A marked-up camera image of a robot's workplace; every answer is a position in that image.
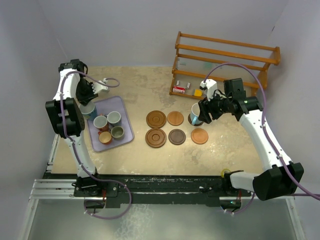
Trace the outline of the light orange wood coaster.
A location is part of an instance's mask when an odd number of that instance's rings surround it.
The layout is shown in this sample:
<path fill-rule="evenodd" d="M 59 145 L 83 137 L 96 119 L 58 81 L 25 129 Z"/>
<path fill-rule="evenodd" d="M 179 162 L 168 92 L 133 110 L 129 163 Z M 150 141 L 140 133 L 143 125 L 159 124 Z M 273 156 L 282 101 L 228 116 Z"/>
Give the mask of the light orange wood coaster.
<path fill-rule="evenodd" d="M 195 128 L 191 132 L 191 140 L 199 145 L 206 143 L 209 139 L 208 133 L 202 128 Z"/>

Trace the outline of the large brown ringed coaster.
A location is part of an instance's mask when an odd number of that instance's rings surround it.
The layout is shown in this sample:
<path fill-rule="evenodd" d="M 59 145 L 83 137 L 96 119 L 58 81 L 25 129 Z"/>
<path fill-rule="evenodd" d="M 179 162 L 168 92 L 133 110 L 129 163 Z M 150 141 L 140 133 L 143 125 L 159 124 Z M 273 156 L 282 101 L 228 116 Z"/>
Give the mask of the large brown ringed coaster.
<path fill-rule="evenodd" d="M 159 110 L 153 110 L 146 116 L 146 123 L 151 128 L 162 128 L 167 121 L 166 115 Z"/>

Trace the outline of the dark walnut coaster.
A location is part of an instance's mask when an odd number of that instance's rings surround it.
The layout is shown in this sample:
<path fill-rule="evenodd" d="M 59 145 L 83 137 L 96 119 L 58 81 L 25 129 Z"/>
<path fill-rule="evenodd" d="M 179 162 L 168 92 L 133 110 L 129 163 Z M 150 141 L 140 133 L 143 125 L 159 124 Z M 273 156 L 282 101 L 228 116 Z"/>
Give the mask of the dark walnut coaster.
<path fill-rule="evenodd" d="M 186 140 L 186 134 L 181 129 L 173 129 L 168 134 L 169 141 L 174 145 L 181 145 Z"/>

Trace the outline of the red handled white cup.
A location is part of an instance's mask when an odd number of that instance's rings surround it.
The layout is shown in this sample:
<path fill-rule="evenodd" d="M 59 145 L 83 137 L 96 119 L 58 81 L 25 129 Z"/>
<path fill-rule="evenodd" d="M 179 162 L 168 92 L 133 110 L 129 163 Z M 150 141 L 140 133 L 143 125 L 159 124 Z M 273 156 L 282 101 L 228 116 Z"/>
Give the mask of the red handled white cup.
<path fill-rule="evenodd" d="M 93 120 L 93 125 L 100 132 L 107 132 L 109 130 L 109 123 L 107 117 L 99 115 Z"/>

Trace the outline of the olive green cup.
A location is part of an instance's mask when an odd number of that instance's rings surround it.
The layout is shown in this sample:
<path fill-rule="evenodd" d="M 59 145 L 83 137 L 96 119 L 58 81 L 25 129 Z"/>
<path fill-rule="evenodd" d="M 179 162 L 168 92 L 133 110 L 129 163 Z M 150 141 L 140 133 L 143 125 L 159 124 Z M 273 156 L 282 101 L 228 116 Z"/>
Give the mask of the olive green cup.
<path fill-rule="evenodd" d="M 122 126 L 114 126 L 111 130 L 110 130 L 110 134 L 111 136 L 115 139 L 115 140 L 122 140 L 125 136 L 125 130 Z"/>

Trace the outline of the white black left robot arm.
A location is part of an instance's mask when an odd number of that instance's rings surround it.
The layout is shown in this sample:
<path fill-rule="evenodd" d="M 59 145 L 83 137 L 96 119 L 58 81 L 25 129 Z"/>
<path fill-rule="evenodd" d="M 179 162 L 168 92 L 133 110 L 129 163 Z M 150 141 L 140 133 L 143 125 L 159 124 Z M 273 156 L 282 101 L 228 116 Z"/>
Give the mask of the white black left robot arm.
<path fill-rule="evenodd" d="M 60 64 L 58 90 L 51 101 L 45 103 L 54 132 L 65 140 L 77 164 L 76 182 L 71 185 L 76 191 L 98 196 L 103 184 L 93 177 L 97 174 L 84 140 L 85 118 L 77 102 L 90 105 L 98 95 L 92 82 L 85 79 L 88 66 L 79 59 Z"/>

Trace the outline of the large blue mug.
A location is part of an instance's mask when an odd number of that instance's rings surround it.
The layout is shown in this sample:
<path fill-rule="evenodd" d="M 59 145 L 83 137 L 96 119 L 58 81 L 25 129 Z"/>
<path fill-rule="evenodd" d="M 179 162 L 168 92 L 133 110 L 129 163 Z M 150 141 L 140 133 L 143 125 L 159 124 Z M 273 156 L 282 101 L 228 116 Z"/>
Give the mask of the large blue mug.
<path fill-rule="evenodd" d="M 80 104 L 79 110 L 88 121 L 93 121 L 98 115 L 96 105 L 93 102 L 89 102 L 87 105 Z"/>

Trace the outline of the light blue mug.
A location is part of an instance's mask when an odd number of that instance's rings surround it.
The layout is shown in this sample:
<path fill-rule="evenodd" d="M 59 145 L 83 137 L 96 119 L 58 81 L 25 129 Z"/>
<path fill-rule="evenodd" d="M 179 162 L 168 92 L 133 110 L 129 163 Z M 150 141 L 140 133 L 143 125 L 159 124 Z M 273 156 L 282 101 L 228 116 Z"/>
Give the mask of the light blue mug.
<path fill-rule="evenodd" d="M 193 126 L 202 125 L 204 122 L 199 120 L 199 115 L 200 115 L 200 108 L 198 103 L 195 103 L 191 107 L 191 112 L 188 118 L 189 123 Z"/>

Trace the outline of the large brown grooved coaster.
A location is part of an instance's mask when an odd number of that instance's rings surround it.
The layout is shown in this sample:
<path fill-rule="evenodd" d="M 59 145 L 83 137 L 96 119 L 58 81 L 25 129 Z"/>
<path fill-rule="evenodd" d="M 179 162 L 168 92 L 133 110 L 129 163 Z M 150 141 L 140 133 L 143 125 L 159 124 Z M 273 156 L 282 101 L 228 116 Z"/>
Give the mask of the large brown grooved coaster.
<path fill-rule="evenodd" d="M 160 128 L 152 128 L 145 134 L 145 141 L 152 148 L 162 147 L 166 140 L 166 133 Z"/>

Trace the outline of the dark wood coaster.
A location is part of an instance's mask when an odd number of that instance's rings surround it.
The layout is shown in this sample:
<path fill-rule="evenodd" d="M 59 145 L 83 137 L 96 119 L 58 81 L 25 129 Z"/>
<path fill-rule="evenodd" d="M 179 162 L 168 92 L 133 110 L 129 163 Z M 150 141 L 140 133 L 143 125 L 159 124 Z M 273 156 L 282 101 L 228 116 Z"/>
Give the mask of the dark wood coaster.
<path fill-rule="evenodd" d="M 199 120 L 198 115 L 194 115 L 193 113 L 190 113 L 188 115 L 188 121 L 193 126 L 201 126 L 204 122 Z"/>

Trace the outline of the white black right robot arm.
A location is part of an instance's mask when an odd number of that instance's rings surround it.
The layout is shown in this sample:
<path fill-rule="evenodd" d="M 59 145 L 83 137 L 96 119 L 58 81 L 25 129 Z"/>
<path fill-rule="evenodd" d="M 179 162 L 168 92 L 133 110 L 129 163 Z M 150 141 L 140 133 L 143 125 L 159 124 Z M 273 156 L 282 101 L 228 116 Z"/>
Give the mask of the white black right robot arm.
<path fill-rule="evenodd" d="M 264 130 L 270 127 L 263 118 L 263 106 L 255 96 L 247 96 L 240 78 L 225 80 L 224 92 L 220 92 L 213 79 L 206 79 L 199 88 L 206 90 L 206 97 L 198 102 L 199 117 L 206 124 L 217 120 L 223 114 L 231 114 L 240 122 L 249 135 L 262 162 L 263 173 L 232 171 L 227 173 L 222 190 L 228 196 L 240 189 L 254 192 L 261 201 L 294 194 L 304 168 L 301 163 L 292 162 L 272 132 L 269 138 Z"/>

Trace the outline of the teal blue cup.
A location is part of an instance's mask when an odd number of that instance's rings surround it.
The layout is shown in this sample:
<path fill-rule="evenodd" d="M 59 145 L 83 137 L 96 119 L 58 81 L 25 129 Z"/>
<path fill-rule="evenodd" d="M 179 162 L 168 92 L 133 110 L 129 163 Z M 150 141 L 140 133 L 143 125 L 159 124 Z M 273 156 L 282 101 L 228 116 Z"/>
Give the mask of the teal blue cup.
<path fill-rule="evenodd" d="M 107 115 L 107 121 L 113 127 L 120 126 L 122 123 L 122 116 L 118 111 L 112 111 Z"/>

